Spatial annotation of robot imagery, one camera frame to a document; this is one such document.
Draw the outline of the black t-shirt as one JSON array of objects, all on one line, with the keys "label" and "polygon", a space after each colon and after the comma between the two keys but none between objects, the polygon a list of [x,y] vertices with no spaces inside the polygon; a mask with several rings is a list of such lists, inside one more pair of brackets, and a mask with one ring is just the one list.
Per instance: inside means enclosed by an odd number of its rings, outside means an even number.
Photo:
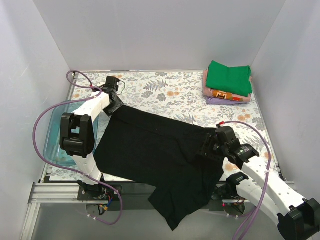
[{"label": "black t-shirt", "polygon": [[148,200],[174,230],[209,203],[223,176],[223,158],[200,153],[213,132],[124,105],[110,118],[94,159],[104,174],[154,186]]}]

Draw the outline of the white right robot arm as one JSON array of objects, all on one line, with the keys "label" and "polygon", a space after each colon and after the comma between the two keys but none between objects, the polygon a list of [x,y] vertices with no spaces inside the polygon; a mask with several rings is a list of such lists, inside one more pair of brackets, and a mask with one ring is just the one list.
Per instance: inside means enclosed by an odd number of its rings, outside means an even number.
[{"label": "white right robot arm", "polygon": [[259,157],[249,144],[241,144],[234,130],[224,123],[206,135],[200,155],[218,161],[227,158],[238,172],[226,178],[213,195],[226,199],[243,198],[266,214],[277,226],[285,240],[308,240],[320,231],[320,204],[306,199],[271,170],[270,164]]}]

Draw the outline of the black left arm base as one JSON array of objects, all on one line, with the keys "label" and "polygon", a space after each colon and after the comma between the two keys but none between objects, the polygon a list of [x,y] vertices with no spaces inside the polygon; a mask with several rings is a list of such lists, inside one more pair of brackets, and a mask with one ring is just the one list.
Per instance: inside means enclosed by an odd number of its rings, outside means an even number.
[{"label": "black left arm base", "polygon": [[79,191],[77,200],[79,201],[119,201],[120,197],[118,193],[122,192],[121,185],[113,185],[115,190],[110,189],[101,184],[86,184],[82,183],[79,185]]}]

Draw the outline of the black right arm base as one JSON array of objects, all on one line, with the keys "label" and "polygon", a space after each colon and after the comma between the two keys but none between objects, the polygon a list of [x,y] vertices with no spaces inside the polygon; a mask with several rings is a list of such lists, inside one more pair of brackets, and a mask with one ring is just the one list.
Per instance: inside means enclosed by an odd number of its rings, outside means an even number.
[{"label": "black right arm base", "polygon": [[244,204],[246,199],[239,196],[235,191],[230,190],[226,184],[218,184],[211,195],[214,201],[222,201],[223,205]]}]

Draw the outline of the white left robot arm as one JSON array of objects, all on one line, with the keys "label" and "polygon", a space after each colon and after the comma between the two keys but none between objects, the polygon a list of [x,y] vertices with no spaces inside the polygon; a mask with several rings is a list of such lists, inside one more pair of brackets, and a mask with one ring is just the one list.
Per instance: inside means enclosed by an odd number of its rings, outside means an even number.
[{"label": "white left robot arm", "polygon": [[94,158],[96,137],[93,124],[100,113],[110,117],[124,105],[117,94],[120,81],[114,76],[107,76],[105,84],[91,94],[90,100],[75,111],[64,113],[60,119],[60,148],[72,157],[84,176],[84,183],[91,185],[89,194],[95,200],[103,199],[107,191],[99,183],[103,174]]}]

